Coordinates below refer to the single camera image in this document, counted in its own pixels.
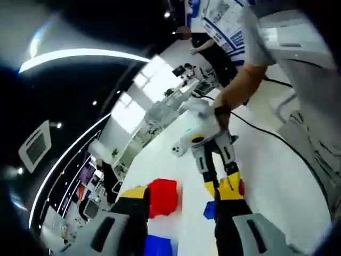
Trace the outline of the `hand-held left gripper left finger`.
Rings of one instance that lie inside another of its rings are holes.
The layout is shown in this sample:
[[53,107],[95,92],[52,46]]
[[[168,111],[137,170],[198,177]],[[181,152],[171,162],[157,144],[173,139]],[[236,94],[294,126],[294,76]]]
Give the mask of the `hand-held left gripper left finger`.
[[150,188],[123,192],[112,208],[94,218],[88,235],[90,255],[142,255],[150,212]]

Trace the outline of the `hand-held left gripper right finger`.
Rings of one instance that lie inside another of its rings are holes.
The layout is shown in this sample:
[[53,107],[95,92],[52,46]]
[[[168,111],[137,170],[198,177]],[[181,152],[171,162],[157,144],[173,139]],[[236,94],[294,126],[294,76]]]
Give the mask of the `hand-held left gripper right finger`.
[[253,213],[239,189],[215,189],[215,238],[219,255],[296,255],[285,234],[266,217]]

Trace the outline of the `person's right hand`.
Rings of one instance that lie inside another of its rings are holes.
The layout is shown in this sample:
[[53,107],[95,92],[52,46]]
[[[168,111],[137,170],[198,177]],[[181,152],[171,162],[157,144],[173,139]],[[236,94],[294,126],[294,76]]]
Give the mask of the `person's right hand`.
[[231,116],[231,108],[228,104],[223,104],[221,106],[217,106],[214,108],[214,115],[216,120],[221,128],[221,130],[225,131],[228,129],[229,120]]

